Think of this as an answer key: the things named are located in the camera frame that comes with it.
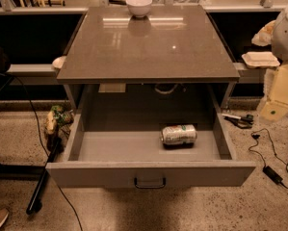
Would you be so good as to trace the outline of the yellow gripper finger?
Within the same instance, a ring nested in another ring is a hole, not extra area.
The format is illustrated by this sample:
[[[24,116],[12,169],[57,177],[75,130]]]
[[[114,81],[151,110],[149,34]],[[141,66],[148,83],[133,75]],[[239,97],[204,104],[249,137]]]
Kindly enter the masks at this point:
[[[279,121],[288,113],[288,63],[267,69],[264,76],[264,97],[258,105],[264,121]]]

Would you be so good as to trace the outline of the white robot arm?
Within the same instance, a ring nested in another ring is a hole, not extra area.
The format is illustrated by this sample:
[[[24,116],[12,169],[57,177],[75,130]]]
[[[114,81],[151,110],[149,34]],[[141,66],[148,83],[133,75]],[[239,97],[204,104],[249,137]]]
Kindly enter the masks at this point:
[[[275,21],[272,53],[282,64],[276,70],[266,71],[264,97],[257,107],[259,116],[267,122],[276,122],[288,113],[288,5]]]

